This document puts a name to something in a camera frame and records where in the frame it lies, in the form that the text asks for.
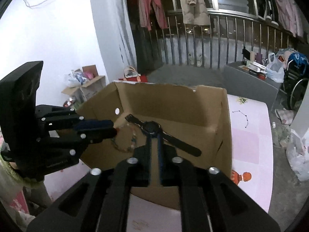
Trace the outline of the left hand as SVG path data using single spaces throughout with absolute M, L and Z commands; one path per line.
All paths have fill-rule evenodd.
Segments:
M 30 189 L 30 199 L 36 204 L 46 207 L 52 204 L 44 181 L 23 178 L 18 174 L 15 163 L 6 162 L 1 158 L 1 201 L 9 206 L 23 188 Z

